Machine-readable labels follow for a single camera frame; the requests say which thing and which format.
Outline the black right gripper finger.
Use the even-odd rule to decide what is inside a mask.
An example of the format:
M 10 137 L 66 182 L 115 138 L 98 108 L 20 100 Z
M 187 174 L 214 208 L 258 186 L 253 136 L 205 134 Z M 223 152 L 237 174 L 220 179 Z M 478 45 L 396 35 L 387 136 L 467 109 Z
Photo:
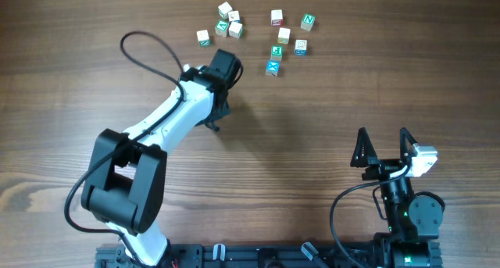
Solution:
M 417 140 L 410 134 L 410 132 L 402 127 L 399 131 L 400 139 L 400 158 L 405 159 L 409 156 L 409 147 L 417 143 Z
M 368 167 L 378 164 L 377 153 L 365 127 L 358 131 L 350 167 Z

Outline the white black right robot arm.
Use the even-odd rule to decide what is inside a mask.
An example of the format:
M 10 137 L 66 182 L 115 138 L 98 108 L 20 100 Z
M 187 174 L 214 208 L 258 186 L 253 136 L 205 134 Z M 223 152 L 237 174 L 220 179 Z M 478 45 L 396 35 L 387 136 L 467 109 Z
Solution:
M 362 179 L 379 184 L 388 232 L 377 233 L 367 255 L 354 257 L 366 267 L 442 267 L 437 239 L 445 202 L 429 191 L 415 192 L 413 178 L 422 177 L 438 160 L 438 151 L 419 145 L 400 130 L 400 157 L 380 159 L 364 127 L 359 129 L 351 166 L 363 168 Z

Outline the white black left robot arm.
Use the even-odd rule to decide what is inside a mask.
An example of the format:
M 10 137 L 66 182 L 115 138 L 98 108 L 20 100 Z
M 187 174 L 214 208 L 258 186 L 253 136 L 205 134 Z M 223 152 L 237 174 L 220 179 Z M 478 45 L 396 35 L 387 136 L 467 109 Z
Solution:
M 123 132 L 106 129 L 95 141 L 81 205 L 117 234 L 123 249 L 104 267 L 166 265 L 170 242 L 155 219 L 163 202 L 167 156 L 197 126 L 218 131 L 230 114 L 229 90 L 243 72 L 235 54 L 219 49 L 208 66 L 186 66 L 154 112 Z

